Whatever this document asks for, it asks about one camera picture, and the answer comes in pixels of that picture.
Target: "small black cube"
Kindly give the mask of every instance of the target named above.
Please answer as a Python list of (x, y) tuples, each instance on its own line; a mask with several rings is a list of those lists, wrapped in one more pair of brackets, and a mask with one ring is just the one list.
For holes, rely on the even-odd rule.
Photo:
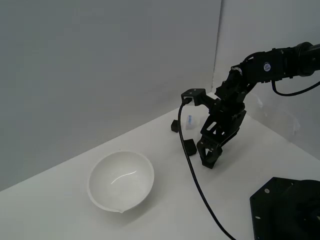
[(171, 131), (177, 133), (178, 132), (178, 120), (173, 120), (171, 123)]
[(186, 153), (189, 157), (197, 153), (197, 147), (193, 139), (184, 140), (183, 142), (185, 145)]

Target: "black cable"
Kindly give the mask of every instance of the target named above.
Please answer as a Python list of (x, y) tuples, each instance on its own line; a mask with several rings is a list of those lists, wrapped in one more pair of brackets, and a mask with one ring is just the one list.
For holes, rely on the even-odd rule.
[(192, 101), (192, 98), (186, 98), (186, 99), (184, 99), (183, 102), (182, 102), (182, 104), (181, 104), (181, 106), (180, 106), (180, 108), (179, 108), (179, 112), (178, 112), (178, 132), (179, 132), (179, 136), (180, 136), (182, 148), (183, 148), (183, 151), (184, 151), (186, 160), (187, 160), (187, 162), (188, 162), (188, 165), (189, 165), (189, 168), (190, 168), (191, 175), (192, 175), (192, 177), (193, 177), (195, 186), (196, 186), (196, 188), (198, 189), (199, 194), (200, 194), (200, 196), (201, 196), (201, 198), (202, 198), (202, 200), (203, 200), (206, 208), (207, 208), (208, 211), (210, 212), (213, 220), (215, 221), (215, 223), (218, 225), (218, 227), (221, 229), (221, 231), (222, 231), (226, 236), (228, 236), (231, 240), (236, 240), (233, 236), (230, 235), (230, 233), (227, 232), (227, 230), (224, 229), (224, 227), (221, 225), (221, 223), (220, 223), (219, 220), (217, 219), (215, 213), (212, 211), (209, 203), (207, 202), (207, 199), (206, 199), (204, 193), (203, 193), (202, 190), (201, 190), (201, 187), (200, 187), (200, 185), (199, 185), (199, 183), (198, 183), (198, 180), (197, 180), (197, 177), (196, 177), (194, 168), (193, 168), (193, 166), (192, 166), (192, 164), (191, 164), (190, 157), (189, 157), (188, 154), (187, 154), (187, 150), (186, 150), (186, 146), (185, 146), (185, 142), (184, 142), (184, 137), (183, 137), (183, 135), (182, 135), (182, 129), (181, 129), (181, 112), (182, 112), (182, 108), (183, 108), (186, 104), (190, 103), (191, 101)]
[(297, 95), (300, 95), (300, 94), (304, 94), (304, 93), (306, 93), (306, 92), (318, 87), (320, 85), (320, 81), (318, 81), (316, 84), (314, 84), (314, 85), (312, 85), (310, 87), (307, 87), (306, 89), (303, 89), (301, 91), (296, 91), (296, 92), (293, 92), (293, 93), (281, 93), (281, 92), (278, 92), (277, 88), (276, 88), (276, 82), (274, 80), (271, 81), (271, 85), (272, 85), (272, 90), (276, 94), (278, 94), (280, 96), (283, 96), (283, 97), (292, 97), (292, 96), (297, 96)]

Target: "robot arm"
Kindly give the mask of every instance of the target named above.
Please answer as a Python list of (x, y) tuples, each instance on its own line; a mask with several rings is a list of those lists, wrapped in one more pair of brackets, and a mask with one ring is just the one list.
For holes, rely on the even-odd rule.
[(197, 143), (202, 164), (213, 168), (222, 154), (222, 146), (239, 131), (245, 117), (244, 99), (257, 83), (272, 82), (273, 90), (281, 96), (295, 96), (307, 92), (318, 85), (295, 93), (279, 93), (276, 81), (294, 76), (307, 77), (320, 70), (320, 44), (304, 42), (296, 47), (274, 48), (268, 52), (256, 52), (233, 66), (229, 76), (216, 89), (213, 99), (205, 89), (189, 89), (181, 95), (182, 100), (192, 98), (195, 106), (205, 105), (209, 117), (205, 121)]

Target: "white backdrop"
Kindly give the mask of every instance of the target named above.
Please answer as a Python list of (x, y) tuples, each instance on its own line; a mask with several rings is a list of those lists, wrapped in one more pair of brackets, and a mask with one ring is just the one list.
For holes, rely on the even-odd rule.
[[(221, 6), (213, 92), (231, 66), (249, 54), (272, 48), (320, 43), (318, 0), (223, 0)], [(305, 89), (320, 81), (320, 72), (277, 82), (282, 93)], [(320, 87), (294, 97), (281, 97), (271, 83), (257, 84), (245, 100), (248, 114), (320, 159)]]
[(2, 0), (0, 190), (211, 90), (220, 6)]

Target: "white bowl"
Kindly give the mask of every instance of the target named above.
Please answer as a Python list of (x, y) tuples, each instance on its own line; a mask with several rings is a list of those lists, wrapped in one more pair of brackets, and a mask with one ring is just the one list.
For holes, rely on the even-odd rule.
[(87, 192), (97, 207), (123, 213), (146, 198), (154, 178), (154, 168), (144, 155), (119, 151), (104, 157), (95, 165)]

